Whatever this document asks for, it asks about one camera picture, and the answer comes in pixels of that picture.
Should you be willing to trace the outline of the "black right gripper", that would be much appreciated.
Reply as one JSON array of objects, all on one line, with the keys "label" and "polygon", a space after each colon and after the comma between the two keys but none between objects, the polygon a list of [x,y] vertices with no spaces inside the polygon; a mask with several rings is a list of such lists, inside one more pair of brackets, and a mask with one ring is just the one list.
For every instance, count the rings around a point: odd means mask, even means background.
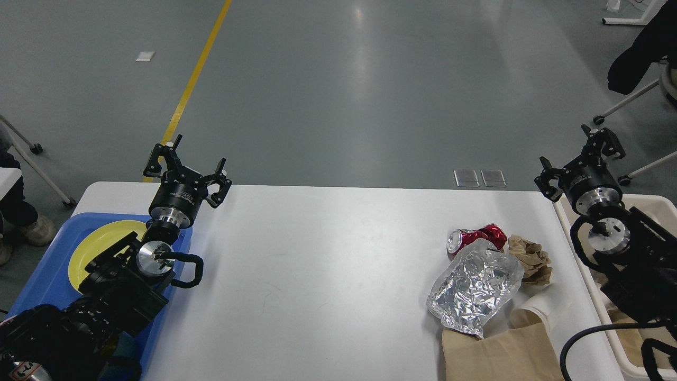
[{"label": "black right gripper", "polygon": [[[551,162],[541,156],[542,170],[534,183],[552,203],[558,202],[564,193],[576,214],[594,215],[597,209],[622,203],[622,190],[608,171],[607,162],[623,159],[626,152],[616,133],[609,128],[593,129],[586,124],[580,128],[587,138],[580,153],[580,167],[552,167]],[[553,186],[552,181],[556,180],[559,185]]]}]

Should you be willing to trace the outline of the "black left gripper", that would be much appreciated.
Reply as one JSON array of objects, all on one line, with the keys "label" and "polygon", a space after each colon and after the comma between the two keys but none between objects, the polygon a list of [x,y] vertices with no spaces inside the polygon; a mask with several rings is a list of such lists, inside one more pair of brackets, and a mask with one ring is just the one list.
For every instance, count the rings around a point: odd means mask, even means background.
[{"label": "black left gripper", "polygon": [[182,138],[180,133],[171,143],[155,144],[143,169],[143,180],[160,182],[150,203],[150,217],[183,230],[193,226],[202,202],[213,209],[222,205],[233,183],[225,171],[226,159],[222,158],[214,173],[184,184],[185,169],[177,154]]}]

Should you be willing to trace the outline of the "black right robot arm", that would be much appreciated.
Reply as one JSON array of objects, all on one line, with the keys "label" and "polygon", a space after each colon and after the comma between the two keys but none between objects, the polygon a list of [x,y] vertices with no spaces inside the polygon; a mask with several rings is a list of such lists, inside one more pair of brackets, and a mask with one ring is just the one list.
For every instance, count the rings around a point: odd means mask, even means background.
[{"label": "black right robot arm", "polygon": [[581,128],[587,140],[580,154],[561,168],[540,157],[543,168],[534,182],[552,203],[566,197],[577,215],[569,228],[574,254],[590,270],[605,275],[600,290],[633,321],[603,324],[571,336],[559,359],[566,380],[571,379],[569,350],[590,334],[665,328],[675,337],[675,236],[638,208],[625,206],[605,161],[626,155],[616,134],[585,124]]}]

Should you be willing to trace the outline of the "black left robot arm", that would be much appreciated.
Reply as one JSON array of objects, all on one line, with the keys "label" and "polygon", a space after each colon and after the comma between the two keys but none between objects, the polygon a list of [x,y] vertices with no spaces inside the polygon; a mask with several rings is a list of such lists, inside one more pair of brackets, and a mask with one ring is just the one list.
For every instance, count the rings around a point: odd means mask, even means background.
[{"label": "black left robot arm", "polygon": [[162,313],[167,287],[200,284],[203,258],[172,246],[202,203],[217,208],[232,185],[225,158],[208,175],[184,166],[181,138],[156,144],[143,170],[160,181],[145,233],[129,232],[90,260],[80,297],[66,308],[40,304],[2,322],[2,380],[102,380],[112,367],[142,378],[142,362],[116,355],[111,344],[121,333],[139,335]]}]

